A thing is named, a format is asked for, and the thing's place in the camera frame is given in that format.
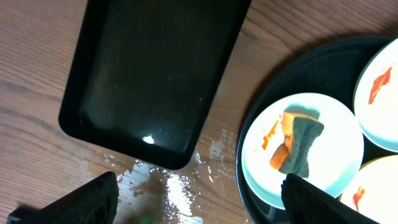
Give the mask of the light blue plate back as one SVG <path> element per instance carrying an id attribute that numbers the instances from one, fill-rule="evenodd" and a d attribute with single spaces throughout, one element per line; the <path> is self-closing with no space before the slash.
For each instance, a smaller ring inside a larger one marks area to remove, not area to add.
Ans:
<path id="1" fill-rule="evenodd" d="M 353 105 L 366 138 L 382 149 L 397 152 L 397 39 L 364 67 L 355 86 Z"/>

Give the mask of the light blue plate front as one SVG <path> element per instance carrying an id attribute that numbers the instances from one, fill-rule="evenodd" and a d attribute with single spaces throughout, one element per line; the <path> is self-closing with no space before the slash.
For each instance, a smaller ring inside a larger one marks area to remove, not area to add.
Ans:
<path id="1" fill-rule="evenodd" d="M 354 114 L 340 101 L 319 93 L 286 96 L 249 123 L 238 166 L 249 188 L 261 201 L 284 209 L 281 185 L 286 175 L 269 162 L 284 143 L 281 121 L 285 112 L 306 114 L 324 124 L 323 132 L 309 149 L 306 180 L 332 197 L 339 196 L 359 171 L 364 138 Z"/>

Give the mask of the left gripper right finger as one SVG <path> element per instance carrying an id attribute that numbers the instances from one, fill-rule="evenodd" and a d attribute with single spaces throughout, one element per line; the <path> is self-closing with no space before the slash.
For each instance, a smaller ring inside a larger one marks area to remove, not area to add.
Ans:
<path id="1" fill-rule="evenodd" d="M 286 176 L 281 189 L 291 223 L 377 224 L 295 174 Z"/>

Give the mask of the light blue plate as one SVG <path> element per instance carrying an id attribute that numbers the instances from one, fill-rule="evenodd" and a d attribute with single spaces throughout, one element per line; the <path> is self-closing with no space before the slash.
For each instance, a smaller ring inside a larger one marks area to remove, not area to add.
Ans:
<path id="1" fill-rule="evenodd" d="M 284 143 L 281 121 L 285 112 L 306 114 L 324 124 L 323 132 L 309 149 L 306 180 L 332 197 L 339 196 L 359 171 L 364 138 L 354 114 L 340 101 L 319 93 L 286 96 L 249 123 L 238 166 L 249 188 L 261 201 L 284 209 L 281 185 L 286 175 L 269 162 Z"/>
<path id="2" fill-rule="evenodd" d="M 366 138 L 382 149 L 397 152 L 397 39 L 364 67 L 355 86 L 353 105 Z"/>

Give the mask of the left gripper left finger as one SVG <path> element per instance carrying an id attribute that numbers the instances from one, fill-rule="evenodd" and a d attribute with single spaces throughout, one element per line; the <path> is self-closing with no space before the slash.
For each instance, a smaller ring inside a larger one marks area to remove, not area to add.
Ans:
<path id="1" fill-rule="evenodd" d="M 116 174 L 105 172 L 40 210 L 21 205 L 7 224 L 112 224 L 117 213 Z"/>

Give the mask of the orange green sponge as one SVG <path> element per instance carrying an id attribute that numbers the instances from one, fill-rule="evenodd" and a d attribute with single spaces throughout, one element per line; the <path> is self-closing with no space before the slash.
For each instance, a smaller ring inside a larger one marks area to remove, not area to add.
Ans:
<path id="1" fill-rule="evenodd" d="M 284 142 L 270 159 L 270 166 L 283 174 L 309 177 L 308 153 L 325 126 L 302 113 L 285 112 L 281 120 Z"/>

